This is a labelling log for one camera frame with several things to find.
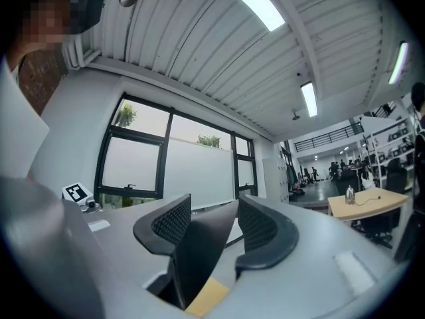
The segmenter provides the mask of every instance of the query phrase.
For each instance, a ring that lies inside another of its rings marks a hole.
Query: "frosted window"
[[[155,191],[159,146],[111,138],[105,159],[102,184]]]
[[[105,211],[141,205],[152,201],[156,201],[156,199],[149,197],[122,197],[103,193],[99,195],[99,204]]]
[[[238,171],[239,187],[254,184],[254,172],[252,169],[252,162],[238,160]]]
[[[249,156],[248,154],[248,142],[242,138],[236,137],[236,152],[239,155]]]
[[[232,152],[170,140],[164,197],[192,194],[192,208],[234,200]]]
[[[173,117],[170,137],[230,150],[229,134],[180,116]]]
[[[112,125],[164,137],[168,118],[168,112],[124,100]]]

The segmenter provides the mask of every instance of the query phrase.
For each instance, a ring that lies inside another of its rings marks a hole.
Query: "ceiling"
[[[241,0],[138,0],[130,8],[106,0],[83,48],[176,80],[275,142],[406,93],[408,70],[399,85],[387,82],[400,40],[412,36],[385,0],[272,2],[286,24],[269,32]],[[309,80],[318,101],[314,118],[299,88]],[[292,109],[301,116],[296,122]]]

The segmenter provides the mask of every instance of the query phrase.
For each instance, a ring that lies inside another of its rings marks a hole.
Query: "tree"
[[[117,117],[115,125],[125,128],[129,126],[131,123],[133,123],[136,116],[137,116],[137,111],[133,109],[133,106],[131,106],[128,103],[125,103],[122,109],[118,112],[118,117]]]
[[[214,148],[219,148],[220,147],[220,137],[216,137],[216,136],[204,136],[204,135],[199,135],[198,136],[198,140],[197,143],[202,144],[204,146],[212,146]]]

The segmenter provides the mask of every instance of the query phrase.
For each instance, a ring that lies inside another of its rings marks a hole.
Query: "shelf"
[[[395,140],[392,140],[391,142],[388,142],[388,143],[386,143],[386,144],[384,144],[384,145],[382,145],[382,146],[379,146],[379,147],[375,148],[375,150],[376,150],[376,151],[378,151],[378,150],[380,150],[380,149],[382,149],[382,148],[384,148],[384,147],[386,147],[386,146],[389,146],[389,145],[391,145],[391,144],[393,144],[393,143],[395,143],[395,142],[397,142],[397,141],[399,141],[399,140],[402,140],[403,138],[409,137],[409,136],[411,136],[411,135],[413,135],[413,132],[409,132],[409,133],[408,133],[408,134],[406,134],[406,135],[403,135],[403,136],[401,136],[401,137],[399,137],[399,138],[397,138],[397,139],[395,139]]]
[[[381,134],[381,133],[383,133],[385,131],[388,131],[388,130],[390,130],[392,128],[395,128],[396,126],[399,126],[400,124],[402,124],[403,122],[407,121],[408,119],[409,118],[403,118],[402,120],[398,120],[397,122],[395,122],[395,123],[393,123],[393,124],[391,124],[389,126],[385,126],[384,128],[382,128],[380,130],[377,130],[375,132],[372,132],[370,135],[367,136],[367,138],[368,137],[373,137],[373,136],[379,135],[379,134]]]
[[[401,157],[403,157],[403,156],[407,156],[408,154],[411,154],[411,153],[413,153],[413,152],[414,152],[414,149],[410,149],[410,150],[408,150],[408,151],[406,151],[406,152],[403,152],[402,154],[400,154],[400,155],[398,155],[398,156],[388,158],[388,159],[386,159],[385,161],[383,161],[382,163],[374,163],[374,164],[371,164],[371,167],[378,167],[378,166],[380,166],[380,165],[386,165],[386,164],[387,164],[390,160],[392,160],[393,158],[401,158]]]

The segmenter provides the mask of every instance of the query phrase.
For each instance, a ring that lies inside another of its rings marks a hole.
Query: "cable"
[[[366,203],[368,203],[370,200],[372,200],[372,199],[368,199],[366,202],[364,202],[364,203],[362,203],[362,204],[360,204],[360,205],[365,205]]]

